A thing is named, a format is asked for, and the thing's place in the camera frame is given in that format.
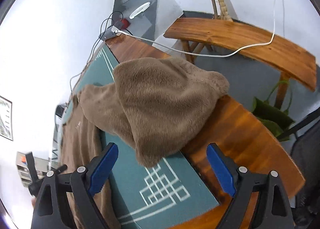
gray floor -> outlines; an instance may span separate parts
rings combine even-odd
[[[226,49],[216,48],[217,55],[226,55],[229,52]],[[203,49],[202,53],[208,54],[207,49]],[[234,55],[229,58],[197,57],[195,65],[204,70],[222,73],[230,82],[229,95],[243,104],[249,111],[252,110],[253,97],[256,96],[265,100],[280,77],[280,72],[274,68],[242,55]],[[311,92],[292,79],[290,80],[290,87],[293,91],[293,100],[289,116],[296,122],[300,122],[307,114],[320,107],[319,88],[315,92]],[[288,94],[285,98],[283,109],[288,105]],[[275,93],[272,96],[271,104],[274,103],[274,99]],[[314,122],[301,129],[298,132],[298,136],[302,135],[313,124]],[[292,136],[290,141],[281,143],[288,153],[290,153],[294,141],[295,138]]]

brown cloth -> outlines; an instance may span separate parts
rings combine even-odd
[[[78,93],[85,117],[135,149],[152,167],[194,138],[229,83],[182,58],[142,58],[119,64],[114,83],[86,85]]]
[[[63,125],[63,138],[61,146],[61,163],[66,164],[66,173],[74,172],[78,167],[87,165],[93,157],[102,152],[99,129],[89,122],[78,104],[76,96],[72,98],[72,114]],[[109,180],[105,183],[100,193],[93,197],[103,218],[110,229],[120,229],[111,203],[111,188]],[[81,216],[76,208],[73,194],[68,193],[68,200],[78,229],[83,229]]]

framed picture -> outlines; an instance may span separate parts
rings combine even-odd
[[[0,96],[0,135],[13,141],[12,102]]]

